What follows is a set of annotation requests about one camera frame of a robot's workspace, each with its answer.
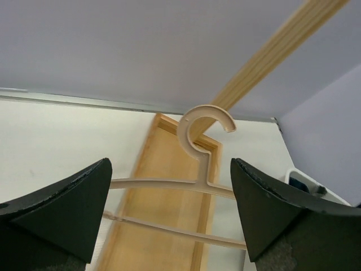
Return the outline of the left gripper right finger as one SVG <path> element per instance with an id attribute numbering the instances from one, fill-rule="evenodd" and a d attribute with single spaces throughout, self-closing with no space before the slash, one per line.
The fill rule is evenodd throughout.
<path id="1" fill-rule="evenodd" d="M 250 261 L 258 270 L 359 270 L 360 209 L 281 182 L 248 164 L 230 165 Z"/>

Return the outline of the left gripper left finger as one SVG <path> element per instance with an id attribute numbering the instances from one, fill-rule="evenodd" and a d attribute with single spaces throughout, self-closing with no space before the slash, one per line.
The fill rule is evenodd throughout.
<path id="1" fill-rule="evenodd" d="M 1 203 L 1 270 L 85 270 L 112 177 L 101 159 L 61 181 Z"/>

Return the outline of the dark blue denim skirt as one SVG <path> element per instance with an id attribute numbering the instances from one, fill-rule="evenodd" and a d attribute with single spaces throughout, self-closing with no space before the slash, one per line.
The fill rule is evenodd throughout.
<path id="1" fill-rule="evenodd" d="M 289 178 L 289 185 L 293 186 L 303 192 L 310 193 L 308 186 L 295 178 L 291 178 L 291 177 Z"/>

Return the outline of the beige plastic hanger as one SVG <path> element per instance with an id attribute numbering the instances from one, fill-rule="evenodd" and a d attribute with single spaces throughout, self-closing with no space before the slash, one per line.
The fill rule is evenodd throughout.
<path id="1" fill-rule="evenodd" d="M 195 191 L 204 194 L 210 194 L 215 196 L 221 196 L 224 198 L 235 199 L 234 192 L 231 188 L 216 185 L 209 182 L 210 170 L 211 170 L 211 158 L 212 155 L 207 150 L 202 150 L 193 144 L 193 140 L 190 137 L 191 125 L 202 117 L 209 117 L 218 121 L 223 129 L 228 132 L 234 132 L 236 130 L 236 124 L 232 116 L 224 109 L 210 104 L 200 105 L 192 108 L 186 112 L 179 121 L 177 127 L 177 137 L 179 143 L 184 151 L 191 157 L 197 159 L 199 162 L 199 172 L 197 179 L 194 181 L 189 180 L 167 180 L 167 179 L 136 179 L 136 178 L 118 178 L 111 181 L 110 189 L 128 189 L 128 188 L 155 188 L 155 189 L 178 189 Z M 203 242 L 213 244 L 217 246 L 237 248 L 246 250 L 245 242 L 237 241 L 230 238 L 218 237 L 215 235 L 207 235 L 203 233 L 191 232 L 187 230 L 172 228 L 169 226 L 163 226 L 154 224 L 151 222 L 142 221 L 138 218 L 116 216 L 111 212 L 104 211 L 103 217 L 108 220 L 117 222 L 123 222 L 141 228 L 151 229 L 162 233 L 168 233 L 176 235 L 178 237 L 189 238 L 195 242 Z"/>

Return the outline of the grey pleated skirt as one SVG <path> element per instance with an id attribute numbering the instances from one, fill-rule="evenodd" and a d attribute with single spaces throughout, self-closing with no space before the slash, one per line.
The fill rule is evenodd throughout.
<path id="1" fill-rule="evenodd" d="M 317 186 L 312 194 L 317 198 L 322 198 L 327 195 L 327 189 L 324 186 Z"/>

